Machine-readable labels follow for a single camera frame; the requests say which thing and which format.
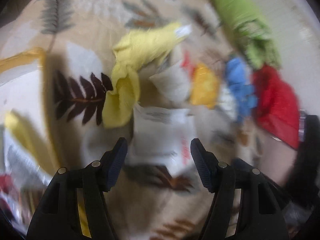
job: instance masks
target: green cloth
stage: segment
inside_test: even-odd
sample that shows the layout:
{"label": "green cloth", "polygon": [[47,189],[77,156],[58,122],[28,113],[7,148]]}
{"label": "green cloth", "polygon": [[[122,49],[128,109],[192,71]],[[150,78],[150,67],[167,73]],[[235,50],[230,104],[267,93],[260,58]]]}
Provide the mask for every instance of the green cloth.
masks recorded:
{"label": "green cloth", "polygon": [[254,69],[266,63],[280,68],[280,56],[271,30],[251,0],[211,0],[229,38],[239,47]]}

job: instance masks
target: metal screw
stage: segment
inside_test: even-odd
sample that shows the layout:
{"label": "metal screw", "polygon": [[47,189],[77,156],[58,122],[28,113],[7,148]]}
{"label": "metal screw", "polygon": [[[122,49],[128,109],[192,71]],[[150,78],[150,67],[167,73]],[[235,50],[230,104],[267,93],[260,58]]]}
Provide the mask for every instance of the metal screw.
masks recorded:
{"label": "metal screw", "polygon": [[256,175],[259,175],[260,174],[260,171],[256,168],[252,169],[252,173],[253,174],[256,174]]}
{"label": "metal screw", "polygon": [[228,165],[225,162],[218,162],[220,168],[226,168]]}
{"label": "metal screw", "polygon": [[93,163],[91,163],[92,167],[99,167],[100,166],[100,162],[99,161],[94,161]]}
{"label": "metal screw", "polygon": [[66,171],[67,171],[67,169],[66,169],[65,167],[62,167],[62,168],[58,169],[58,173],[59,173],[59,174],[63,174],[63,173],[65,173]]}

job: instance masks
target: blue object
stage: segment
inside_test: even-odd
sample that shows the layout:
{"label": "blue object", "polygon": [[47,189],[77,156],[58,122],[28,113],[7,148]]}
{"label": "blue object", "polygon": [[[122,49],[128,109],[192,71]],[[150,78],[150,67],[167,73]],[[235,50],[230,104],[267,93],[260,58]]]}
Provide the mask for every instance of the blue object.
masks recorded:
{"label": "blue object", "polygon": [[225,79],[229,89],[236,98],[238,108],[238,122],[251,115],[251,109],[257,106],[257,97],[254,95],[254,87],[246,85],[246,64],[242,59],[234,57],[226,64]]}

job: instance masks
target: yellow towel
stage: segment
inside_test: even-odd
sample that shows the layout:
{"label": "yellow towel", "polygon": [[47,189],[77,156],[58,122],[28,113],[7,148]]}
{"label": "yellow towel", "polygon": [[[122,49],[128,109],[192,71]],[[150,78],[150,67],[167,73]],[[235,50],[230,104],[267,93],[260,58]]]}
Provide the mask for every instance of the yellow towel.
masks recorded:
{"label": "yellow towel", "polygon": [[108,91],[102,120],[106,128],[125,125],[131,118],[134,104],[140,98],[137,71],[156,60],[159,65],[174,46],[186,36],[177,34],[180,23],[163,28],[132,30],[113,48],[116,64],[112,70],[113,91]]}
{"label": "yellow towel", "polygon": [[205,64],[198,63],[194,72],[190,103],[214,108],[219,88],[220,79]]}

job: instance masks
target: red fabric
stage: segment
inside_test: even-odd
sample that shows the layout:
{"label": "red fabric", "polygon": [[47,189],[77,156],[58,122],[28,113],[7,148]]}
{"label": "red fabric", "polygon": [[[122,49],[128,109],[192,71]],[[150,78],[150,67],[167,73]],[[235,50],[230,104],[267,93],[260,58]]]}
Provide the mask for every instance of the red fabric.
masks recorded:
{"label": "red fabric", "polygon": [[253,74],[253,83],[258,97],[258,125],[297,149],[300,114],[293,89],[268,65]]}

